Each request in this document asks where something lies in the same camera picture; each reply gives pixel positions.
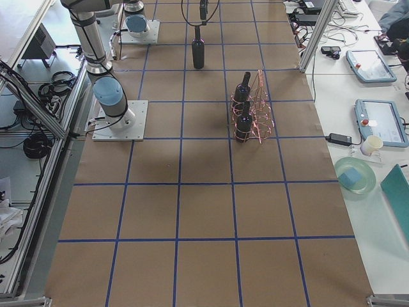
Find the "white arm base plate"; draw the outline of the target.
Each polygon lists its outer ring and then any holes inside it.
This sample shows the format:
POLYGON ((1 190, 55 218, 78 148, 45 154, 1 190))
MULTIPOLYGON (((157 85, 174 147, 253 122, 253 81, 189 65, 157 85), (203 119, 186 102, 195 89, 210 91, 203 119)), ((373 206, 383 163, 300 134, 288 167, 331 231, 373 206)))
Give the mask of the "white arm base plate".
POLYGON ((93 130, 93 141, 131 141, 143 140, 146 126, 146 117, 148 113, 147 100, 129 100, 128 111, 124 117, 114 125, 109 126, 116 120, 106 117, 102 108, 100 108, 98 116, 103 117, 102 120, 96 122, 93 130))
POLYGON ((146 31, 134 33, 129 32, 127 25, 125 24, 121 29, 121 43, 125 45, 157 44, 159 27, 160 27, 159 20, 148 20, 146 31))

